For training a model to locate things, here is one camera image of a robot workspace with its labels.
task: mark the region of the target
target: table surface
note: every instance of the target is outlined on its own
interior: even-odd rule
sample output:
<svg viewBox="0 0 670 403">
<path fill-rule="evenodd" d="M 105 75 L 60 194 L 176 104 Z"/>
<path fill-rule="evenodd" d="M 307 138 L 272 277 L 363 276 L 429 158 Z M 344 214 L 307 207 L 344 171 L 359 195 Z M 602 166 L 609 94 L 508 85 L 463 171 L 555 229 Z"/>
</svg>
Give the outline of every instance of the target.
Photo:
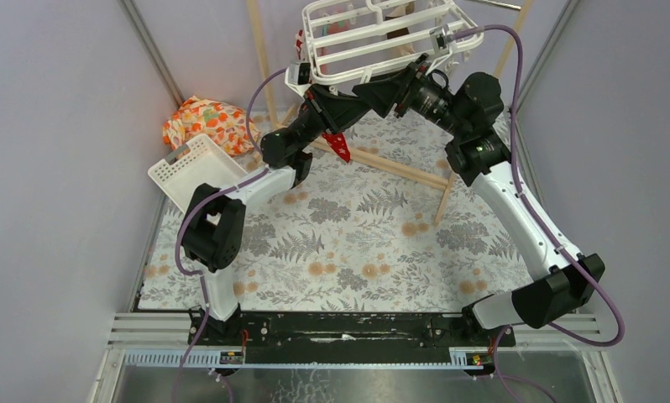
<svg viewBox="0 0 670 403">
<path fill-rule="evenodd" d="M 503 118 L 496 129 L 505 139 Z M 451 172 L 444 152 L 451 136 L 414 113 L 402 119 L 370 113 L 346 137 L 350 148 L 443 177 Z M 233 289 L 243 309 L 460 311 L 531 280 L 495 214 L 460 179 L 434 227 L 442 191 L 346 164 L 321 150 L 312 153 L 305 182 L 249 211 L 233 262 Z M 260 166 L 253 155 L 237 161 L 247 170 Z M 144 267 L 140 310 L 201 303 L 198 280 L 175 267 L 181 221 L 167 201 Z M 188 259 L 182 261 L 193 269 Z"/>
</svg>

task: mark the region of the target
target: red wire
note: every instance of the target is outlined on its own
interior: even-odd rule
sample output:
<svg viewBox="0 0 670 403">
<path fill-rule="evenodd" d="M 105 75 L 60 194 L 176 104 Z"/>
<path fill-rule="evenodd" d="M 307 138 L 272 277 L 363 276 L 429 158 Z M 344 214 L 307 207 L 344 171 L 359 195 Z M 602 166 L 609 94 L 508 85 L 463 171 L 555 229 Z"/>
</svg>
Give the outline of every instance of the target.
<svg viewBox="0 0 670 403">
<path fill-rule="evenodd" d="M 244 329 L 241 331 L 241 356 L 243 359 L 243 351 L 246 349 L 246 342 L 249 340 L 249 331 Z"/>
<path fill-rule="evenodd" d="M 490 339 L 490 344 L 489 344 L 489 351 L 488 351 L 489 355 L 491 355 L 493 353 L 494 347 L 495 347 L 495 340 L 493 338 L 491 338 Z"/>
</svg>

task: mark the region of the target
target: cable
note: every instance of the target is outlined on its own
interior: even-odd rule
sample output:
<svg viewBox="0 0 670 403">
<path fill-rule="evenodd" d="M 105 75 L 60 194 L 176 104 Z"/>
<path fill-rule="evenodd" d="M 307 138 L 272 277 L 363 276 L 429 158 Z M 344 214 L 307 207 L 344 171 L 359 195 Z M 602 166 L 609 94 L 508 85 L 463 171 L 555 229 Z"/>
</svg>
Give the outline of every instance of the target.
<svg viewBox="0 0 670 403">
<path fill-rule="evenodd" d="M 505 334 L 505 332 L 508 329 L 510 329 L 510 326 L 503 326 L 503 328 L 500 329 L 500 333 L 498 333 L 498 337 L 495 338 L 495 342 L 494 342 L 494 345 L 493 345 L 493 365 L 494 365 L 494 368 L 495 368 L 495 375 L 500 379 L 500 383 L 503 384 L 503 387 L 505 388 L 505 390 L 511 396 L 513 396 L 513 399 L 516 399 L 516 401 L 518 401 L 518 403 L 522 403 L 523 400 L 521 400 L 515 393 L 513 393 L 513 390 L 505 382 L 506 379 L 514 380 L 514 381 L 517 381 L 517 382 L 521 382 L 521 383 L 530 385 L 530 386 L 540 390 L 542 393 L 545 394 L 545 396 L 549 397 L 550 401 L 552 401 L 552 403 L 557 403 L 557 399 L 555 399 L 555 396 L 553 396 L 552 393 L 550 393 L 547 389 L 545 389 L 541 385 L 533 382 L 532 380 L 520 378 L 520 377 L 513 376 L 513 375 L 503 375 L 500 372 L 500 367 L 499 367 L 499 362 L 498 362 L 498 346 L 500 344 L 500 340 L 503 338 L 503 335 Z"/>
<path fill-rule="evenodd" d="M 249 331 L 244 329 L 241 331 L 241 360 L 243 362 L 243 353 L 246 349 L 246 342 L 249 340 Z"/>
<path fill-rule="evenodd" d="M 602 297 L 602 300 L 604 300 L 607 306 L 610 308 L 610 310 L 612 311 L 612 315 L 615 316 L 615 320 L 617 322 L 617 334 L 609 341 L 598 342 L 596 340 L 590 340 L 588 338 L 579 336 L 578 334 L 575 334 L 554 322 L 551 322 L 550 326 L 582 343 L 586 343 L 595 347 L 612 347 L 617 343 L 619 343 L 622 340 L 622 338 L 624 338 L 626 332 L 626 326 L 624 323 L 624 319 L 622 319 L 620 310 L 617 308 L 617 305 L 615 305 L 615 303 L 612 301 L 612 298 L 607 294 L 605 289 L 603 289 L 602 286 L 599 285 L 599 283 L 591 275 L 589 275 L 587 270 L 585 270 L 584 267 L 582 267 L 582 265 L 578 263 L 578 261 L 565 249 L 563 244 L 555 236 L 555 233 L 553 233 L 553 231 L 545 224 L 545 221 L 543 221 L 540 215 L 535 211 L 535 208 L 528 200 L 528 196 L 522 192 L 523 185 L 521 184 L 521 173 L 518 167 L 518 145 L 517 145 L 518 100 L 520 98 L 520 92 L 521 92 L 521 76 L 523 75 L 523 44 L 521 42 L 520 35 L 518 35 L 518 33 L 511 27 L 505 25 L 492 24 L 457 32 L 456 34 L 453 35 L 453 39 L 454 40 L 461 39 L 473 34 L 478 34 L 490 30 L 504 31 L 507 34 L 509 34 L 511 37 L 513 37 L 513 40 L 516 42 L 516 48 L 518 49 L 516 83 L 515 86 L 513 87 L 513 102 L 510 107 L 510 167 L 513 174 L 513 182 L 515 184 L 516 191 L 518 192 L 519 198 L 523 202 L 523 205 L 526 207 L 526 210 L 531 214 L 531 217 L 533 217 L 535 222 L 537 222 L 542 231 L 550 239 L 550 242 L 552 242 L 552 244 L 555 246 L 555 249 L 559 250 L 560 254 L 562 254 L 563 257 L 567 259 L 568 262 L 570 262 L 570 264 L 584 277 L 584 279 L 587 280 L 592 285 L 594 290 L 598 292 L 599 296 Z"/>
<path fill-rule="evenodd" d="M 186 232 L 186 228 L 189 226 L 189 223 L 191 220 L 194 219 L 194 217 L 197 215 L 197 213 L 209 202 L 217 199 L 220 196 L 227 195 L 228 193 L 231 193 L 233 191 L 236 191 L 238 188 L 250 185 L 259 179 L 263 178 L 264 176 L 268 175 L 269 170 L 268 168 L 262 170 L 260 173 L 258 173 L 256 176 L 252 178 L 248 178 L 246 181 L 243 181 L 239 183 L 236 186 L 229 187 L 228 189 L 223 189 L 221 191 L 218 191 L 214 193 L 213 195 L 210 195 L 204 200 L 200 201 L 199 203 L 194 206 L 194 208 L 191 209 L 186 215 L 186 218 L 184 222 L 182 222 L 180 226 L 180 230 L 177 233 L 177 242 L 175 245 L 175 262 L 177 269 L 182 273 L 183 275 L 199 275 L 199 283 L 202 286 L 202 294 L 204 295 L 204 318 L 202 319 L 202 324 L 199 325 L 199 329 L 196 331 L 194 334 L 194 338 L 191 340 L 191 343 L 189 343 L 189 346 L 186 348 L 186 351 L 184 352 L 184 355 L 182 356 L 180 360 L 179 367 L 177 368 L 177 376 L 175 379 L 175 384 L 172 386 L 172 403 L 177 402 L 177 389 L 179 388 L 179 380 L 180 380 L 180 375 L 182 370 L 184 369 L 184 364 L 186 363 L 187 357 L 189 357 L 189 353 L 191 353 L 191 350 L 194 348 L 196 345 L 196 341 L 199 340 L 199 337 L 202 335 L 204 332 L 204 328 L 207 326 L 207 321 L 209 319 L 209 294 L 207 293 L 207 281 L 204 279 L 204 274 L 200 270 L 194 270 L 194 271 L 188 271 L 185 270 L 185 268 L 181 265 L 181 259 L 180 259 L 180 249 L 181 249 L 181 243 L 184 240 L 184 233 Z M 228 401 L 230 403 L 233 403 L 233 392 L 231 390 L 231 385 L 228 383 L 225 377 L 222 377 L 224 384 L 226 384 L 227 389 L 228 389 Z"/>
<path fill-rule="evenodd" d="M 277 72 L 271 74 L 264 80 L 264 82 L 261 83 L 261 85 L 256 88 L 256 92 L 254 92 L 254 95 L 251 97 L 251 101 L 249 102 L 249 107 L 246 108 L 246 135 L 249 137 L 249 141 L 251 144 L 254 146 L 254 149 L 256 150 L 257 153 L 263 155 L 264 152 L 261 151 L 261 148 L 259 147 L 258 143 L 256 143 L 256 140 L 254 140 L 254 136 L 251 135 L 251 124 L 250 124 L 250 119 L 251 119 L 251 109 L 254 107 L 254 102 L 256 101 L 256 97 L 259 95 L 261 90 L 264 89 L 266 84 L 268 84 L 271 80 L 276 78 L 277 76 L 280 76 L 281 74 L 285 73 L 285 71 L 288 69 L 280 69 Z"/>
</svg>

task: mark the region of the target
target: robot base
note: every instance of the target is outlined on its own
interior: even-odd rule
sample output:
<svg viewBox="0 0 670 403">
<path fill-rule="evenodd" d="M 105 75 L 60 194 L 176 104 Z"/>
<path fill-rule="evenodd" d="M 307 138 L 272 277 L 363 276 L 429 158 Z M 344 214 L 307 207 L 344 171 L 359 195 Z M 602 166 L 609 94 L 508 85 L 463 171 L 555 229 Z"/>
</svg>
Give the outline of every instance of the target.
<svg viewBox="0 0 670 403">
<path fill-rule="evenodd" d="M 203 310 L 191 315 L 194 329 L 203 315 Z M 449 364 L 449 348 L 487 348 L 497 335 L 471 338 L 466 329 L 460 314 L 239 308 L 225 322 L 209 317 L 196 345 L 241 346 L 248 332 L 248 364 Z M 515 345 L 513 332 L 500 340 L 501 347 Z"/>
</svg>

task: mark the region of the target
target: wooden stick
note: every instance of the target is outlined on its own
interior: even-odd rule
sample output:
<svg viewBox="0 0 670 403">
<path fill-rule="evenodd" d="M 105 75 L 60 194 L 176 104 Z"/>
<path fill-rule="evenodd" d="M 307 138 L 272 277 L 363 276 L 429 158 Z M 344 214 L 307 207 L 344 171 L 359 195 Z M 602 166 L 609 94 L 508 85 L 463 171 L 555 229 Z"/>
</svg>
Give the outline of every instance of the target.
<svg viewBox="0 0 670 403">
<path fill-rule="evenodd" d="M 513 24 L 513 29 L 516 32 L 520 33 L 523 23 L 528 16 L 528 12 L 531 10 L 532 4 L 533 0 L 526 0 L 523 7 L 521 7 L 521 11 L 518 12 L 518 19 L 516 19 L 516 23 Z M 503 53 L 500 54 L 500 59 L 498 59 L 498 64 L 495 66 L 493 73 L 495 78 L 500 78 L 501 73 L 503 73 L 503 68 L 505 67 L 506 61 L 508 61 L 508 56 L 510 55 L 510 50 L 513 49 L 513 44 L 515 44 L 515 41 L 512 38 L 508 39 L 508 42 L 506 42 L 505 48 L 503 48 Z"/>
<path fill-rule="evenodd" d="M 288 109 L 288 112 L 285 113 L 285 116 L 283 117 L 283 120 L 280 121 L 280 126 L 281 127 L 287 126 L 288 122 L 296 115 L 296 112 L 298 112 L 298 104 L 294 103 Z"/>
<path fill-rule="evenodd" d="M 311 143 L 311 145 L 317 149 L 322 149 L 335 154 L 335 152 L 332 151 L 332 149 L 330 148 L 330 145 L 327 143 L 327 141 L 325 141 L 322 138 L 316 139 L 314 142 Z M 374 168 L 378 168 L 380 170 L 401 176 L 406 179 L 411 179 L 413 181 L 423 183 L 424 185 L 433 187 L 434 189 L 438 189 L 440 191 L 445 190 L 447 186 L 446 180 L 441 176 L 430 174 L 428 172 L 424 172 L 423 170 L 418 170 L 416 168 L 412 168 L 410 166 L 406 166 L 398 162 L 390 161 L 378 155 L 368 153 L 366 151 L 362 151 L 359 149 L 351 149 L 350 157 L 352 157 L 354 161 L 372 166 Z"/>
<path fill-rule="evenodd" d="M 448 183 L 446 189 L 444 189 L 444 196 L 442 196 L 442 202 L 439 203 L 439 209 L 437 210 L 437 216 L 434 217 L 434 227 L 437 227 L 444 217 L 444 212 L 446 211 L 446 205 L 448 203 L 448 195 L 451 193 L 454 182 L 456 182 L 456 174 L 451 173 L 451 176 L 448 177 Z"/>
<path fill-rule="evenodd" d="M 254 35 L 256 44 L 256 54 L 259 56 L 259 66 L 261 68 L 261 78 L 266 79 L 270 74 L 268 66 L 268 54 L 266 53 L 266 43 L 264 40 L 264 27 L 261 24 L 261 10 L 259 0 L 247 0 L 249 7 L 249 18 L 251 19 L 251 32 Z M 275 97 L 273 87 L 270 83 L 266 86 L 266 107 L 269 111 L 270 125 L 272 128 L 278 124 L 278 111 L 275 109 Z"/>
</svg>

